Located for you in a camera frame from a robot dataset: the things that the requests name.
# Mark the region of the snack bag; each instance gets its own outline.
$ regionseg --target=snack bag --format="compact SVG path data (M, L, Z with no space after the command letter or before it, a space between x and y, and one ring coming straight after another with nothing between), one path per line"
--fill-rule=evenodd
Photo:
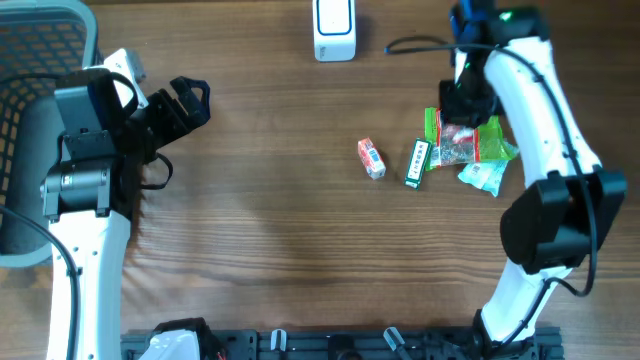
M477 189L488 191L493 194L493 197L497 197L500 191L500 183L502 183L502 176L508 163L508 160L498 160L468 164L458 174L458 179L463 183L473 185Z
M434 144L427 171L460 163L511 160L517 151L507 144L497 116L476 129L442 125L440 109L425 110L425 139Z

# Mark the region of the green package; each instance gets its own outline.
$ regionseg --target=green package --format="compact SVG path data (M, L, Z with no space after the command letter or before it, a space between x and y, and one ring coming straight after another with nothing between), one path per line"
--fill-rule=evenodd
M518 154L502 136L497 116L476 129L442 125L440 110L427 108L424 117L425 140L433 143L426 171L447 165L496 160L512 160Z

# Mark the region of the black bracket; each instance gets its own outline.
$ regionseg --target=black bracket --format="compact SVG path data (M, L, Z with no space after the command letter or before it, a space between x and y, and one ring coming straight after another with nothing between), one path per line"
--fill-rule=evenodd
M363 360L355 350L355 340L350 335L330 336L327 347L329 360Z
M198 345L200 346L200 359L219 359L225 358L226 350L222 343L213 336L211 329L205 323L203 318L181 319L169 321L156 326L151 332L150 339L158 334L174 330L193 331L198 337Z
M598 231L598 250L627 192L621 172L598 170L586 175ZM528 274L564 265L580 266L590 253L589 221L575 177L549 174L536 181L502 215L502 246Z
M147 107L131 116L130 125L143 134L140 140L145 164L156 158L156 150L189 134L211 118L211 89L206 81L180 76L171 81L171 87L178 94L177 99L160 89L147 97ZM193 93L194 88L202 90L200 99Z
M472 76L472 72L463 72ZM499 115L501 106L498 97L489 89L488 93L466 93L458 85L467 84L464 79L457 85L453 80L440 81L440 110L446 124L465 126L472 129L486 124L491 116Z

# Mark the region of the wooden table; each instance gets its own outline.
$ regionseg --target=wooden table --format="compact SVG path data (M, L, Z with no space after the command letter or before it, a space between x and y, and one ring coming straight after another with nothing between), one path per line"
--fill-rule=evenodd
M575 117L607 168L629 181L600 252L594 293L554 293L568 359L640 358L640 104L636 1L545 1ZM212 89L212 119L163 149L167 189L143 193L124 263L122 332L203 316L213 328L465 325L505 262L498 222L523 191L519 160L500 197L460 167L402 184L423 112L450 78L448 54L385 56L389 41L450 39L450 2L363 0L355 61L313 57L309 0L92 5L105 53L138 50L149 94L178 75ZM370 180L356 142L388 172ZM149 181L165 176L152 165ZM585 269L571 275L579 286ZM0 358L43 359L51 272L0 270Z

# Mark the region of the black cable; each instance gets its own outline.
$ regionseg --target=black cable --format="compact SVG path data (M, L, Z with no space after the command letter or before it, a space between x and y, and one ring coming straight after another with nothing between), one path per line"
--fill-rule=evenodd
M67 135L67 132L62 130L56 139L56 162L53 166L59 165L62 161L62 143L64 142L65 135Z
M395 40L391 42L389 45L387 45L387 47L384 49L385 53L390 55L400 55L400 54L411 54L411 53L418 53L418 52L444 51L444 50L455 50L455 49L490 50L490 51L497 51L505 55L508 55L513 59L517 60L518 62L520 62L527 69L529 69L529 71L531 71L531 73L533 74L535 81L540 83L540 85L546 92L549 98L549 101L551 102L551 106L553 107L556 113L556 116L558 117L558 122L562 130L562 135L565 138L565 142L566 142L565 144L567 147L566 157L568 157L569 160L571 160L571 164L573 165L573 168L576 172L576 178L580 183L580 191L582 192L582 195L584 197L583 199L584 204L585 204L585 207L587 208L591 251L589 253L589 270L587 273L587 282L585 284L584 289L577 290L575 287L573 287L571 284L569 284L565 280L557 277L551 277L546 279L540 290L540 293L535 299L527 316L523 319L523 321L516 328L516 330L513 333L511 333L511 335L505 341L503 341L500 345L498 345L496 348L493 349L493 351L489 355L489 358L491 358L497 353L499 353L501 350L509 346L513 342L513 340L515 340L515 338L517 338L518 335L520 335L520 333L529 325L529 322L531 321L535 313L538 311L538 308L540 307L540 304L542 303L542 300L544 299L547 293L547 290L551 287L551 284L553 284L554 282L558 283L562 285L564 288L566 288L571 294L577 297L585 297L589 295L589 293L593 289L593 283L595 281L596 267L598 262L598 241L597 241L596 217L593 209L593 201L591 199L591 194L589 193L587 181L584 178L584 174L580 167L580 163L578 162L577 152L573 147L573 142L571 141L571 135L569 134L569 128L564 118L564 115L562 114L562 109L560 108L558 99L556 99L556 97L553 95L553 91L549 87L549 84L547 83L544 76L540 74L540 72L538 72L538 70L535 68L533 64L529 63L527 59L525 59L524 57L520 56L519 54L513 51L510 51L501 47L497 47L497 46L490 46L490 45L484 45L484 44L441 44L441 45L435 45L435 46L429 46L429 47L404 48L399 50L391 49L391 47L401 44L403 42L416 41L416 40L419 40L419 39L416 39L415 37L411 37L411 38L402 38L402 39Z
M403 38L399 38L396 40L393 40L389 45L387 45L387 47L384 49L385 52L387 52L387 49L392 47L392 46L396 46L398 44L401 43L407 43L407 42L413 42L413 41L428 41L428 42L432 42L438 45L448 45L449 42L447 42L444 39L441 39L437 36L432 36L432 35L414 35L414 36L407 36L407 37L403 37Z
M80 299L80 283L78 281L78 271L76 269L76 264L73 261L73 257L64 247L64 245L60 242L60 240L56 239L53 234L51 234L47 229L43 228L35 221L27 218L24 215L20 215L18 213L9 210L3 205L0 205L0 213L18 220L28 227L32 228L40 235L42 235L48 242L51 243L58 251L60 255L64 259L65 264L67 265L67 275L69 276L69 281L71 282L71 313L69 318L69 339L67 342L67 360L73 360L75 358L76 353L76 342L78 336L78 301Z
M57 80L60 79L62 75L59 74L45 74L45 73L30 73L30 74L18 74L6 77L0 80L0 85L7 84L10 82L14 82L16 80L24 80L24 79L51 79Z
M140 189L142 190L162 190L167 186L169 180L171 180L171 177L173 176L173 164L171 164L171 161L160 153L156 153L156 155L158 156L158 159L162 160L162 162L167 165L167 169L169 169L169 176L167 176L167 180L162 184L141 184Z

